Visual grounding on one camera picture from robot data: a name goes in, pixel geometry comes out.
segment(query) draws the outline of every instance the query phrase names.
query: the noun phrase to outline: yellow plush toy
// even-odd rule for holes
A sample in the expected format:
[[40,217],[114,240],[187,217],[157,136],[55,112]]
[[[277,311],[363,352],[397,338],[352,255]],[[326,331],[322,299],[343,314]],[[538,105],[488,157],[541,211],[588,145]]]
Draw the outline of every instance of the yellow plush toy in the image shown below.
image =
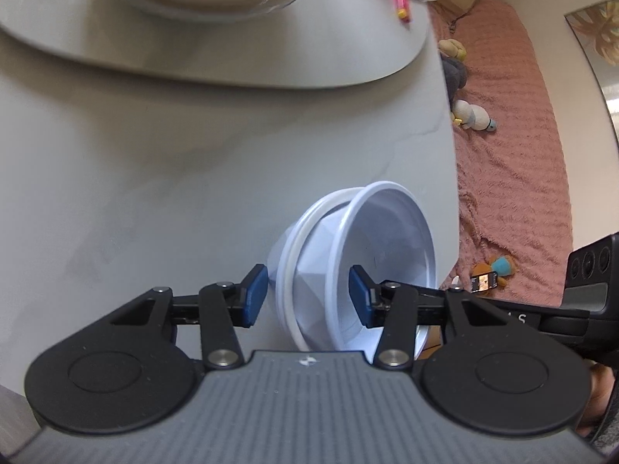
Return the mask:
[[440,40],[438,49],[448,57],[454,57],[459,61],[466,59],[466,49],[458,40],[450,38],[449,40]]

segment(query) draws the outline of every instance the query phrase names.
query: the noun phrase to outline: pink blanket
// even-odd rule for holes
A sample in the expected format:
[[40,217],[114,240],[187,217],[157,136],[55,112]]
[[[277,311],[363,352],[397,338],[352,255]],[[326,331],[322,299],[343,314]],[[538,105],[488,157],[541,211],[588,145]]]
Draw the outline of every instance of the pink blanket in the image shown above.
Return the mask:
[[454,127],[460,256],[451,276],[469,287],[475,263],[510,254],[518,272],[493,296],[560,305],[572,249],[568,181],[527,32],[515,10],[497,0],[479,1],[453,34],[435,10],[433,24],[437,39],[455,38],[468,52],[469,80],[457,97],[484,107],[499,124],[490,134]]

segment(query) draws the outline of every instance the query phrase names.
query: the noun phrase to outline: gray table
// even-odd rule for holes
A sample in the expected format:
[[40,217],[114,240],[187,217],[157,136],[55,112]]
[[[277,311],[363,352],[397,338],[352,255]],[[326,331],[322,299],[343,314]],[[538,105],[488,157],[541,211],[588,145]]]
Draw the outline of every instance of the gray table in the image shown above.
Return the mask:
[[[385,80],[331,91],[215,88],[112,73],[0,34],[0,384],[154,286],[239,280],[316,199],[389,179],[457,259],[456,162],[432,36]],[[197,330],[179,344],[199,354]],[[291,348],[272,302],[245,352]]]

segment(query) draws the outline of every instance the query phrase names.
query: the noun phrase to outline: metal pivot screw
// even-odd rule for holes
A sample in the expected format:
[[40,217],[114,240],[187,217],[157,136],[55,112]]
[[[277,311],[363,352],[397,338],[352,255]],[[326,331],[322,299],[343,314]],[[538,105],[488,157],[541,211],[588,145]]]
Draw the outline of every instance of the metal pivot screw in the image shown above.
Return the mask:
[[387,349],[378,355],[378,360],[387,366],[402,366],[410,361],[410,356],[400,349]]
[[206,359],[215,366],[232,366],[238,361],[238,354],[229,349],[217,349],[211,352]]

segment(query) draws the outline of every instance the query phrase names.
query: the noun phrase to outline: plush doll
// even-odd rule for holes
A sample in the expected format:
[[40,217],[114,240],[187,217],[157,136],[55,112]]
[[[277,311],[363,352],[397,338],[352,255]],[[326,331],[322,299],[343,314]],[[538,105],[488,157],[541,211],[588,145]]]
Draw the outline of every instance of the plush doll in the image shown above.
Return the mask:
[[490,258],[490,263],[477,263],[473,266],[470,274],[472,276],[487,274],[488,272],[496,272],[498,276],[496,283],[500,288],[507,286],[508,276],[516,273],[516,263],[511,256],[500,256]]
[[448,57],[453,57],[459,61],[466,59],[466,49],[458,40],[450,38],[449,40],[440,40],[438,50]]
[[451,106],[454,103],[458,89],[464,89],[466,85],[466,67],[462,61],[451,57],[442,57],[442,60],[443,73],[445,74],[445,83],[447,85],[447,97]]
[[488,112],[481,106],[458,99],[451,107],[451,112],[454,114],[456,125],[460,125],[464,129],[486,130],[488,132],[496,130],[497,123],[490,118]]
[[466,57],[466,49],[457,40],[441,40],[438,48],[442,52],[443,73],[447,85],[447,97],[450,101],[451,121],[462,128],[474,130],[487,130],[493,132],[497,124],[490,119],[488,112],[481,106],[469,104],[466,101],[455,101],[456,92],[463,89],[467,82],[466,66],[462,63]]

